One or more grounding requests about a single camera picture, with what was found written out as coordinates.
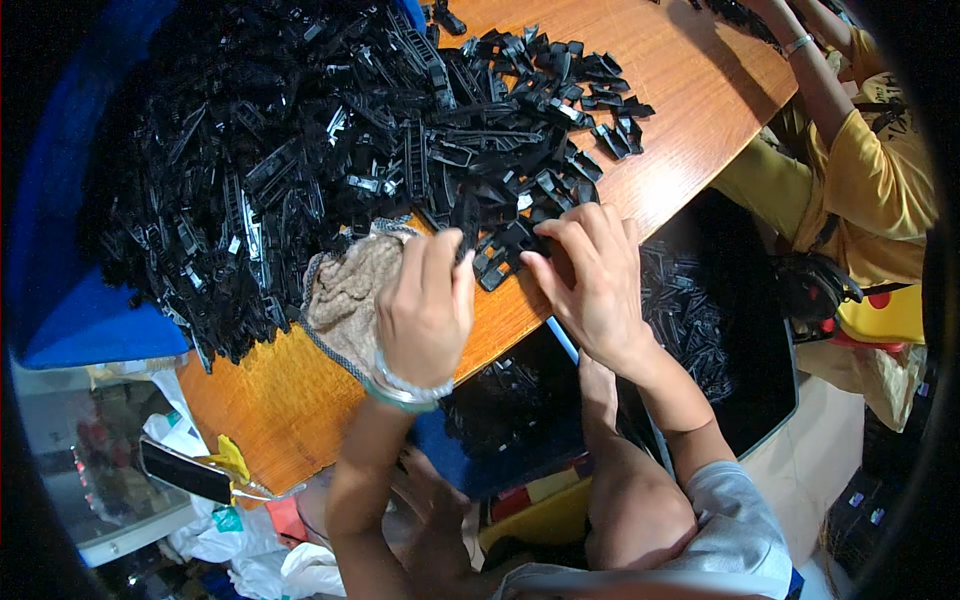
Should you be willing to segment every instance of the person in yellow shirt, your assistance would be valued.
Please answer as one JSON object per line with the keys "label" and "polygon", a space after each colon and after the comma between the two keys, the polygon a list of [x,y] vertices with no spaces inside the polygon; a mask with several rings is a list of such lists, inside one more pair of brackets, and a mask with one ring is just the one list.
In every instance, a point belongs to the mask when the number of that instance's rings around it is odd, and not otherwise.
{"label": "person in yellow shirt", "polygon": [[803,107],[794,98],[778,120],[799,135],[804,161],[757,138],[711,185],[794,251],[829,256],[861,286],[920,283],[925,233],[937,218],[933,167],[873,40],[817,0],[795,0],[811,31],[852,63],[859,93],[851,99],[785,0],[741,3],[767,23],[797,78]]}

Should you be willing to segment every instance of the wooden table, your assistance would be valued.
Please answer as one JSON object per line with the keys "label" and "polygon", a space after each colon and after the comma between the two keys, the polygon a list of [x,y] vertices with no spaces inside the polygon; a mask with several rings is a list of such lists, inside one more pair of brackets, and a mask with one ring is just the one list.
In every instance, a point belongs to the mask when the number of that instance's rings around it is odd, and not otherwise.
{"label": "wooden table", "polygon": [[[539,23],[551,39],[580,40],[587,52],[617,58],[632,93],[657,111],[642,125],[646,153],[614,163],[593,150],[590,132],[572,138],[603,167],[597,186],[602,202],[635,217],[643,238],[705,187],[797,89],[773,48],[686,0],[453,0],[451,8],[471,35],[493,27],[520,34],[523,26]],[[459,46],[463,39],[444,32],[441,45]],[[610,120],[593,114],[598,123]],[[476,327],[458,380],[548,316],[529,274],[510,277],[489,294],[478,289]],[[218,359],[212,375],[193,357],[180,383],[207,444],[215,448],[218,434],[229,435],[254,478],[274,492],[334,462],[363,394],[298,326],[251,350],[239,367]]]}

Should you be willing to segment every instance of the bracelet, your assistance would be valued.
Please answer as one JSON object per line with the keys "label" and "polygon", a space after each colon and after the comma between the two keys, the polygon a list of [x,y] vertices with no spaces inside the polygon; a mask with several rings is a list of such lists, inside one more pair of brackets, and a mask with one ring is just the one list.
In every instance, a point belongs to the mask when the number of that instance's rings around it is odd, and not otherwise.
{"label": "bracelet", "polygon": [[422,414],[429,413],[437,409],[439,403],[437,400],[417,400],[413,394],[398,390],[387,384],[383,380],[383,373],[374,372],[370,377],[364,380],[363,387],[374,399],[390,404],[407,413]]}
{"label": "bracelet", "polygon": [[437,401],[444,396],[449,396],[453,393],[453,379],[447,379],[443,385],[439,385],[436,388],[418,388],[412,383],[407,383],[403,379],[400,379],[390,369],[387,368],[387,363],[383,360],[383,350],[378,350],[376,355],[373,358],[376,363],[376,369],[383,375],[383,378],[394,388],[407,392],[408,394],[413,395],[416,400],[419,401]]}
{"label": "bracelet", "polygon": [[811,34],[807,34],[801,37],[797,41],[783,48],[783,57],[785,59],[789,59],[791,54],[793,54],[794,52],[797,52],[798,50],[806,46],[808,42],[811,42],[811,41],[813,41],[813,36]]}

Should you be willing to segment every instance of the left hand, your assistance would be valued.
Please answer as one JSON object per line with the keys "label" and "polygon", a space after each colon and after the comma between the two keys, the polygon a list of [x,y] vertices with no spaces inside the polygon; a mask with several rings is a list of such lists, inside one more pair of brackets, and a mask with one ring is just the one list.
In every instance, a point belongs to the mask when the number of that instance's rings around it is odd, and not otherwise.
{"label": "left hand", "polygon": [[376,297],[387,368],[420,388],[453,376],[473,328],[473,251],[453,264],[463,236],[452,228],[409,240],[399,275]]}

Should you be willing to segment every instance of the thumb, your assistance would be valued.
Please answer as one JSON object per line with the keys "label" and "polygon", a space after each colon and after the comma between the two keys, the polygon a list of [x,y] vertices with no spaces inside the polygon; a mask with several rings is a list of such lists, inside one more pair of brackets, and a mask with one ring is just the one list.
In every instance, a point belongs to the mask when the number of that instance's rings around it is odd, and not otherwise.
{"label": "thumb", "polygon": [[542,254],[530,251],[521,252],[520,260],[533,272],[537,285],[546,298],[550,300],[553,312],[561,318],[569,316],[573,292],[566,287],[560,275],[557,274],[553,263]]}
{"label": "thumb", "polygon": [[457,322],[473,328],[473,296],[476,283],[473,279],[473,250],[467,251],[464,259],[453,269],[453,311]]}

